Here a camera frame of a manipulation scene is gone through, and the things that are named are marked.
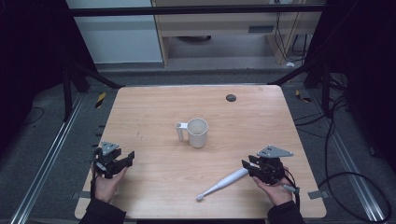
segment mug handle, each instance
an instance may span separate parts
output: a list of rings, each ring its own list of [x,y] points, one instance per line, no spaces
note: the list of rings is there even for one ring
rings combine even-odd
[[[176,124],[176,131],[178,135],[178,140],[180,142],[184,141],[183,139],[183,129],[187,130],[187,124],[188,123],[177,123]]]

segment cylindrical handle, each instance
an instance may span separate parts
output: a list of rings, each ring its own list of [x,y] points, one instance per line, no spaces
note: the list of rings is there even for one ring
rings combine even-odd
[[[218,186],[220,189],[227,187],[228,185],[232,184],[233,182],[235,182],[236,180],[238,180],[239,178],[245,176],[248,174],[248,170],[245,168],[240,168],[239,170],[233,172],[230,175],[227,175],[226,177],[224,177],[223,179],[220,180],[220,182],[218,183]]]
[[[188,123],[177,123],[176,124],[176,131],[177,131],[177,135],[178,135],[178,140],[180,142],[184,141],[183,138],[183,129],[187,130],[187,124]]]

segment robotic hand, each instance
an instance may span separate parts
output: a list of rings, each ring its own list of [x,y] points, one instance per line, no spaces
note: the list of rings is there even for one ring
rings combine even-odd
[[[111,179],[113,175],[118,174],[124,167],[133,165],[134,151],[126,158],[118,161],[116,158],[121,154],[121,148],[118,144],[102,142],[102,147],[94,151],[94,168],[99,175],[105,175],[105,178]]]
[[[249,161],[257,164],[253,166],[250,162],[242,161],[242,165],[248,170],[250,176],[257,176],[262,182],[274,185],[285,177],[285,168],[279,157],[292,156],[293,153],[278,147],[268,146],[257,153],[259,158],[249,155]]]

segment white wall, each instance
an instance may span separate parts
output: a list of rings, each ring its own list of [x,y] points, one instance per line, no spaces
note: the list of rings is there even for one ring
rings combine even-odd
[[[70,8],[151,7],[149,0],[66,0]],[[95,63],[161,63],[153,16],[75,17]]]

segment gray floor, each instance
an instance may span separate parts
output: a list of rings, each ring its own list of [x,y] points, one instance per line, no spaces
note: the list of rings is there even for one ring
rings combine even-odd
[[[191,38],[174,38],[170,61],[166,68],[138,68],[124,72],[102,71],[102,75],[128,86],[139,85],[186,85],[186,84],[264,84],[285,76],[293,68],[277,64],[263,36],[212,36],[209,41]],[[117,90],[88,78],[91,83],[89,93],[74,93],[75,102],[81,101],[74,122],[67,129],[59,152],[52,154],[48,175],[37,189],[32,207],[27,208],[26,223],[75,223],[74,209],[77,197],[89,170],[92,151],[98,144],[103,125],[111,110]],[[290,112],[296,124],[302,124],[320,116],[320,87],[306,90],[302,81],[304,74],[282,86]],[[311,103],[296,96],[299,90]],[[105,91],[106,98],[101,108],[94,107],[98,95]],[[332,91],[331,97],[341,96]],[[37,95],[34,108],[26,118],[26,124],[9,146],[10,153],[0,163],[0,223],[9,223],[27,192],[32,192],[31,184],[40,175],[40,166],[47,161],[47,155],[63,127],[63,88],[55,86]],[[396,176],[387,162],[372,157],[369,146],[353,113],[347,105],[334,113],[335,132],[328,144],[329,174],[354,171],[368,176],[385,193],[394,207],[394,183]],[[328,119],[320,119],[309,125],[298,125],[304,150],[317,183],[325,179],[325,136]],[[333,192],[341,203],[359,216],[389,211],[384,199],[376,189],[356,180],[350,175],[337,177],[331,181]],[[362,223],[343,208],[333,197],[324,199],[327,215],[322,219],[307,220],[307,223]],[[388,223],[396,223],[392,217]]]

